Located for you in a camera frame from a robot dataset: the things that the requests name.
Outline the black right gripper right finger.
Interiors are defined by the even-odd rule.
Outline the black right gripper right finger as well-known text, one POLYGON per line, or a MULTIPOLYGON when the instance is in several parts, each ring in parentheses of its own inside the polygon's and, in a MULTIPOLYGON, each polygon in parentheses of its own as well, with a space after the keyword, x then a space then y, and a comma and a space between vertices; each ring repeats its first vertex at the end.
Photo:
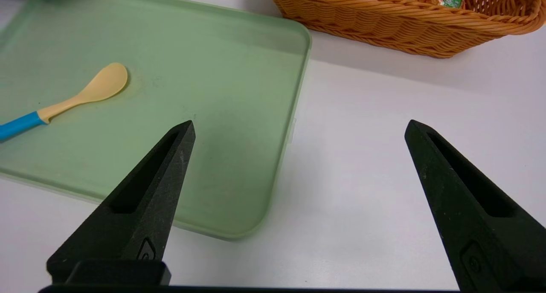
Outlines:
POLYGON ((545 227, 433 128, 404 139, 459 289, 545 291, 545 227))

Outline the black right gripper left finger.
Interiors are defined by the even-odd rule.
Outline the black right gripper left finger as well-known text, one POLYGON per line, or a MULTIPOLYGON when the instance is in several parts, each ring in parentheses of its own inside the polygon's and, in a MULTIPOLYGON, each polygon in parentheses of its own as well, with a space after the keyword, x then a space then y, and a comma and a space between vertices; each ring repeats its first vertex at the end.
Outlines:
POLYGON ((167 284, 162 261, 195 143, 171 128, 47 260, 54 284, 167 284))

